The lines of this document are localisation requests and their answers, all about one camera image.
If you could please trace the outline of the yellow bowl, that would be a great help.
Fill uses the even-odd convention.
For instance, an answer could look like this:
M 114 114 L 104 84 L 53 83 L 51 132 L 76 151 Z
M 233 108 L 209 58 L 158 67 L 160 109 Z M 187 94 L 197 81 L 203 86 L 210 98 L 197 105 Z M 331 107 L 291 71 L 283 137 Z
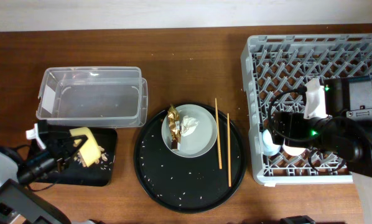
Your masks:
M 76 134 L 85 134 L 87 136 L 86 143 L 84 143 L 84 145 L 78 151 L 87 166 L 90 166 L 95 160 L 100 158 L 101 152 L 98 148 L 99 145 L 97 144 L 96 139 L 89 128 L 82 127 L 71 129 L 70 133 L 72 136 L 75 136 Z

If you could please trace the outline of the food scraps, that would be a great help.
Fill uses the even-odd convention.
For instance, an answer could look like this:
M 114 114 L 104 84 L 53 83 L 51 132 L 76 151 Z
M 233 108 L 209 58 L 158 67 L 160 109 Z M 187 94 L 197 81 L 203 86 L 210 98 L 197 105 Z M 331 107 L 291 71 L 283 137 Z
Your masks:
M 79 166 L 83 168 L 91 168 L 91 167 L 97 167 L 100 170 L 112 170 L 112 166 L 114 164 L 114 158 L 110 159 L 108 152 L 102 148 L 101 146 L 98 147 L 100 149 L 101 155 L 100 158 L 94 161 L 90 166 L 87 166 L 85 161 L 81 158 L 81 154 L 78 152 L 75 157 L 73 157 L 73 160 L 78 164 Z

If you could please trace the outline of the pink cup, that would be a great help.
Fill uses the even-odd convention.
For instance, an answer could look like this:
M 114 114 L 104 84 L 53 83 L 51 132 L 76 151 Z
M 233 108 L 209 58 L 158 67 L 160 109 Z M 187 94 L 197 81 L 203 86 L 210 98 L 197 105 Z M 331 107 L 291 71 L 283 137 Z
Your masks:
M 283 150 L 290 156 L 299 156 L 305 152 L 306 148 L 304 147 L 293 147 L 288 146 L 285 143 L 282 145 Z

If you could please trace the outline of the blue cup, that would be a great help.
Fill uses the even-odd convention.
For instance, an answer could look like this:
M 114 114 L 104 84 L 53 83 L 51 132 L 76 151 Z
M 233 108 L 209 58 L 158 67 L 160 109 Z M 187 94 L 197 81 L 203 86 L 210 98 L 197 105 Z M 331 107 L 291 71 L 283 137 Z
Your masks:
M 265 156 L 274 156 L 280 151 L 281 146 L 273 143 L 271 133 L 268 129 L 263 131 L 262 140 L 263 154 Z

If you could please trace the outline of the wooden chopstick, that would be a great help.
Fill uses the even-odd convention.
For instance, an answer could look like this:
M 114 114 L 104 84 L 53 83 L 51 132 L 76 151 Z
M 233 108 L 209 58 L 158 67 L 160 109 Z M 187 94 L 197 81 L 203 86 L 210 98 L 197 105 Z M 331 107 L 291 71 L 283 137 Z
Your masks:
M 227 159 L 228 159 L 228 186 L 232 186 L 231 180 L 231 133 L 230 133 L 230 114 L 227 113 Z
M 220 127 L 219 127 L 219 114 L 218 114 L 218 102 L 217 98 L 215 98 L 215 119 L 216 119 L 216 130 L 217 130 L 217 151 L 218 151 L 218 167 L 219 169 L 223 168 L 222 165 L 222 158 L 221 158 L 221 141 L 220 141 Z

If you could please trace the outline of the grey plate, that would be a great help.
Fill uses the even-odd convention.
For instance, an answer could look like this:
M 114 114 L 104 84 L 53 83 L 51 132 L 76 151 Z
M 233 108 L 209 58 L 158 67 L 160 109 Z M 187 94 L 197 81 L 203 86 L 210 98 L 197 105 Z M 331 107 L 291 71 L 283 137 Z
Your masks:
M 198 125 L 193 133 L 186 137 L 181 137 L 180 149 L 171 149 L 171 140 L 168 116 L 164 118 L 162 124 L 162 138 L 165 145 L 171 152 L 180 157 L 194 158 L 207 153 L 216 143 L 217 126 L 214 116 L 205 108 L 198 105 L 180 105 L 176 107 L 180 112 L 180 118 L 185 116 L 195 118 Z

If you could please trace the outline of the gold foil wrapper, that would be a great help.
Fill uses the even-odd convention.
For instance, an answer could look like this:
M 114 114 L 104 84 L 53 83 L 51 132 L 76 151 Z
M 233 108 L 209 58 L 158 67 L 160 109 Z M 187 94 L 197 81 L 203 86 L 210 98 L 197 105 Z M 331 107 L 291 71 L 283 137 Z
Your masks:
M 180 113 L 171 105 L 167 113 L 169 131 L 171 135 L 171 147 L 172 151 L 179 151 L 181 134 L 180 134 Z

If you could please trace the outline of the white tissue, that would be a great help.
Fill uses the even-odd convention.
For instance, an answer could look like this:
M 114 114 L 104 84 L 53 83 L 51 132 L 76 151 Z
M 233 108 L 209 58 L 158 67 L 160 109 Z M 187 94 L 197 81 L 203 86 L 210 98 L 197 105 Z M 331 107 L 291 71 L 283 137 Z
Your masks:
M 184 116 L 180 124 L 181 136 L 188 136 L 192 134 L 197 128 L 198 124 L 199 124 L 198 119 L 189 116 Z

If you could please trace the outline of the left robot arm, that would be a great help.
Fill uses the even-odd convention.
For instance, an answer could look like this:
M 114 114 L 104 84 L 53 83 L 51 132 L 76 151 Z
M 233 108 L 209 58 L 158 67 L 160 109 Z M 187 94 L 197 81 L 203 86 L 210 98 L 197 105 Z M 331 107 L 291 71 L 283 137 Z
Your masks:
M 0 223 L 13 223 L 19 217 L 26 223 L 70 223 L 30 185 L 68 169 L 82 147 L 93 142 L 90 129 L 68 129 L 39 121 L 26 131 L 26 138 L 31 141 L 26 159 L 19 154 L 19 147 L 0 146 Z

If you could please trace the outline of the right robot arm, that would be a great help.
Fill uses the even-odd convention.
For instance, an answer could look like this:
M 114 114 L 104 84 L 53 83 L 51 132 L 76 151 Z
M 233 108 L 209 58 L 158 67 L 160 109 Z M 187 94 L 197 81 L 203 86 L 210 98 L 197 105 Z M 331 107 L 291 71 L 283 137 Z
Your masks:
M 285 95 L 303 96 L 305 111 L 272 112 Z M 372 223 L 372 82 L 370 77 L 311 79 L 303 87 L 277 95 L 267 109 L 268 129 L 276 145 L 331 152 L 352 174 L 365 223 Z

